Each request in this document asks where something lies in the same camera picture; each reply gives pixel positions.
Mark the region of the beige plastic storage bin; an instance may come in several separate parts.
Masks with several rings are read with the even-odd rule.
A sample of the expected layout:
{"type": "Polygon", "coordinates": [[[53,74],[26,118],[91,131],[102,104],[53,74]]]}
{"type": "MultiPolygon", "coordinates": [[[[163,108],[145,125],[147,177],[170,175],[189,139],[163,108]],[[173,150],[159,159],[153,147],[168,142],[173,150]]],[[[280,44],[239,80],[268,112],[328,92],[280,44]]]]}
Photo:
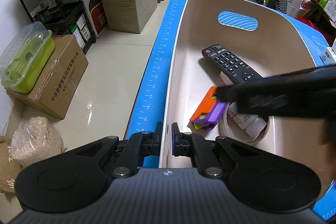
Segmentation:
{"type": "MultiPolygon", "coordinates": [[[[277,11],[245,0],[174,0],[178,8],[171,30],[171,58],[159,166],[189,167],[185,157],[173,157],[171,125],[196,132],[191,117],[213,86],[232,85],[322,65],[327,47],[322,34],[277,11]]],[[[300,162],[318,174],[322,192],[331,184],[326,147],[319,145],[320,120],[265,117],[259,136],[249,136],[228,114],[206,139],[219,135],[300,162]]]]}

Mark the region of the clear tape roll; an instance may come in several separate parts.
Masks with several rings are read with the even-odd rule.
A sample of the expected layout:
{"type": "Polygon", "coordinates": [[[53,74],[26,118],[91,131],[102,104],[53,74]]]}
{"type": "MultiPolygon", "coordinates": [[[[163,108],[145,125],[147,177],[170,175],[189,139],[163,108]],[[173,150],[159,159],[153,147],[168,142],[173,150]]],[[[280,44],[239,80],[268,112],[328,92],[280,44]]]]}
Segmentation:
{"type": "Polygon", "coordinates": [[[263,131],[260,133],[260,135],[258,136],[258,138],[256,140],[252,140],[247,133],[242,130],[232,119],[231,117],[228,115],[228,107],[230,106],[230,104],[227,106],[227,108],[224,111],[223,117],[220,119],[219,121],[219,130],[220,130],[220,134],[223,136],[227,136],[229,138],[235,139],[237,141],[243,142],[243,143],[247,143],[247,144],[256,144],[258,142],[260,142],[261,140],[264,139],[264,137],[266,136],[268,129],[269,129],[269,118],[268,117],[263,117],[260,116],[264,119],[264,121],[266,121],[267,125],[266,127],[263,129],[263,131]]]}

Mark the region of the black remote control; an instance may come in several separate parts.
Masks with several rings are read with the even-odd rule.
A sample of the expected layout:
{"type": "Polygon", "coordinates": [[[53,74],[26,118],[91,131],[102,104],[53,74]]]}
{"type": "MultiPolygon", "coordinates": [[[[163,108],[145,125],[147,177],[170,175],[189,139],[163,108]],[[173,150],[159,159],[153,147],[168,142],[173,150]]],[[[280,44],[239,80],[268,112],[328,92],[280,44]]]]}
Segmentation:
{"type": "Polygon", "coordinates": [[[246,62],[220,44],[202,49],[202,56],[219,67],[233,84],[263,78],[246,62]]]}

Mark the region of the purple orange folding toy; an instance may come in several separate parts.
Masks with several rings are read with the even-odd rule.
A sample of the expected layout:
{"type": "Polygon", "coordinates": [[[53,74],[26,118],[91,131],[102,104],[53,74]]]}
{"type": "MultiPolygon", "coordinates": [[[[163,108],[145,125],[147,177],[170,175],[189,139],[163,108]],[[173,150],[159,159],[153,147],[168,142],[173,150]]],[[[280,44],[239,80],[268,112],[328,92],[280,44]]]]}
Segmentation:
{"type": "Polygon", "coordinates": [[[201,101],[193,116],[190,118],[190,126],[195,130],[210,131],[215,128],[223,117],[228,106],[227,102],[221,102],[215,95],[217,87],[212,86],[201,101]]]}

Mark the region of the black metal shelf rack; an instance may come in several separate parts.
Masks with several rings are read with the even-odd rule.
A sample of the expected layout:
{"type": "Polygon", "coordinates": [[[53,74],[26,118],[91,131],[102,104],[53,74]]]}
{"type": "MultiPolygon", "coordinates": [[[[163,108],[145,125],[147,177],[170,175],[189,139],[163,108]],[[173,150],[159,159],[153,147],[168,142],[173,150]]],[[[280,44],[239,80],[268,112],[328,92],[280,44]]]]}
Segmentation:
{"type": "Polygon", "coordinates": [[[41,22],[54,35],[74,35],[84,53],[96,38],[83,0],[19,0],[29,20],[41,22]]]}

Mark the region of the blue silicone baking mat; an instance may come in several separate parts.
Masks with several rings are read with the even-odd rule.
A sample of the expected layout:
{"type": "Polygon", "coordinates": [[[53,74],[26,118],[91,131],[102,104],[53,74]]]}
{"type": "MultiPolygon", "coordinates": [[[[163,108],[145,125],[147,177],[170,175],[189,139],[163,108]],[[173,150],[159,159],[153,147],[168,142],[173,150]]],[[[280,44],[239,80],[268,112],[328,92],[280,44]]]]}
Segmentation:
{"type": "Polygon", "coordinates": [[[185,167],[171,154],[170,125],[188,131],[219,68],[202,49],[221,44],[263,77],[319,67],[327,41],[317,30],[247,0],[170,0],[153,45],[125,136],[158,130],[163,151],[147,167],[185,167]]]}

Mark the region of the brown cardboard box on floor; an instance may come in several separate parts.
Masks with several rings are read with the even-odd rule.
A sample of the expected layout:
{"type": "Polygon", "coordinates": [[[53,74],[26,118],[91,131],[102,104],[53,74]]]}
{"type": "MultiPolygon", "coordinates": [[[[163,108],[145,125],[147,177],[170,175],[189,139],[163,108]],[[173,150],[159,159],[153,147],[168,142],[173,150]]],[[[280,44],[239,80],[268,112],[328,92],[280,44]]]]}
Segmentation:
{"type": "Polygon", "coordinates": [[[54,36],[54,42],[55,50],[32,91],[6,91],[31,108],[64,119],[88,60],[73,35],[54,36]]]}

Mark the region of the green clear plastic container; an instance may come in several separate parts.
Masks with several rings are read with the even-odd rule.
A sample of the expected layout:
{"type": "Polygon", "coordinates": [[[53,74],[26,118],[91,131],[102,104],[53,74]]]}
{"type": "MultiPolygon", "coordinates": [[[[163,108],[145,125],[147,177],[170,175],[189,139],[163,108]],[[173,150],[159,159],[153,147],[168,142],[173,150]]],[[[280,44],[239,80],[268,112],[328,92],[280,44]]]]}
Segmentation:
{"type": "Polygon", "coordinates": [[[22,27],[1,54],[1,84],[17,93],[29,93],[54,50],[52,31],[43,23],[22,27]]]}

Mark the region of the white medicine bottle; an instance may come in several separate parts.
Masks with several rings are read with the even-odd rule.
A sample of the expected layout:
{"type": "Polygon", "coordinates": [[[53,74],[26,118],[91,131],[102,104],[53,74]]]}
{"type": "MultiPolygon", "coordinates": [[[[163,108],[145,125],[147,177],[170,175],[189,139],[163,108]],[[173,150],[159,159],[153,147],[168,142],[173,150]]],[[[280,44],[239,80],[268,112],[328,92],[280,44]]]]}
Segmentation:
{"type": "Polygon", "coordinates": [[[230,104],[227,113],[252,140],[256,140],[267,125],[266,121],[259,115],[239,113],[236,103],[230,104]]]}

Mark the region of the bag of grain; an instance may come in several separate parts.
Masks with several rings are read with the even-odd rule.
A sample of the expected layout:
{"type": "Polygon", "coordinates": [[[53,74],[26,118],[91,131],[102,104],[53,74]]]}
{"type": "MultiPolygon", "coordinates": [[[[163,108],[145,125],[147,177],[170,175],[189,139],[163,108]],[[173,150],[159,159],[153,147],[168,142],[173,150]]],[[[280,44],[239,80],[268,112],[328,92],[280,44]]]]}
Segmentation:
{"type": "Polygon", "coordinates": [[[15,131],[10,158],[21,166],[60,155],[66,151],[63,139],[46,117],[32,117],[15,131]]]}

